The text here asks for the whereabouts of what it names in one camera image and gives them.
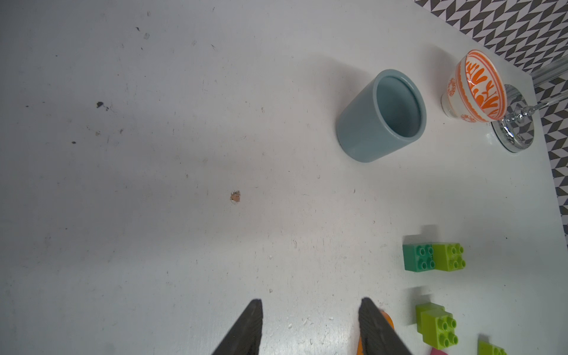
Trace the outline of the lime square lego brick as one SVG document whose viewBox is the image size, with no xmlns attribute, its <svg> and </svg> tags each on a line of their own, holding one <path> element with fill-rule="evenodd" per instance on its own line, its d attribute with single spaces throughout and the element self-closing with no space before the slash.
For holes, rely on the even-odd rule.
<svg viewBox="0 0 568 355">
<path fill-rule="evenodd" d="M 459 243 L 435 243 L 433 247 L 433 261 L 435 269 L 444 272 L 455 272 L 466 266 L 463 257 L 464 248 Z"/>
<path fill-rule="evenodd" d="M 445 307 L 436 303 L 423 303 L 416 306 L 417 331 L 423 342 L 444 350 L 459 343 L 456 335 L 457 322 Z"/>
<path fill-rule="evenodd" d="M 483 340 L 478 341 L 478 355 L 507 355 L 507 352 L 498 346 L 487 343 Z"/>
</svg>

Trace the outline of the dark green long lego brick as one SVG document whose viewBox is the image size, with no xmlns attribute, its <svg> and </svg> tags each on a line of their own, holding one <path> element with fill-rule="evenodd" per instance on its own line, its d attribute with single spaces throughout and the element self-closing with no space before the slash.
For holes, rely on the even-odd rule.
<svg viewBox="0 0 568 355">
<path fill-rule="evenodd" d="M 436 268 L 432 244 L 405 244 L 402 251 L 406 271 L 418 273 Z"/>
</svg>

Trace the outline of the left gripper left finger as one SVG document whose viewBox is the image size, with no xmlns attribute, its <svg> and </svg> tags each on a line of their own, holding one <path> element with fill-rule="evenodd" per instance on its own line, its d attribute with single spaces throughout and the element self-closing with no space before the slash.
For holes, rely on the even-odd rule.
<svg viewBox="0 0 568 355">
<path fill-rule="evenodd" d="M 258 355 L 262 327 L 263 303 L 261 299 L 253 299 L 212 354 Z"/>
</svg>

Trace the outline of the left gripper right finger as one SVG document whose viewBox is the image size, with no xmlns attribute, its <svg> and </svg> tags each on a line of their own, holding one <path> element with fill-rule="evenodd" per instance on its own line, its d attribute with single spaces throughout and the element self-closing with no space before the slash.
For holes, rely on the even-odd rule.
<svg viewBox="0 0 568 355">
<path fill-rule="evenodd" d="M 380 309 L 368 297 L 362 298 L 358 320 L 365 354 L 411 355 L 396 331 L 381 315 Z"/>
</svg>

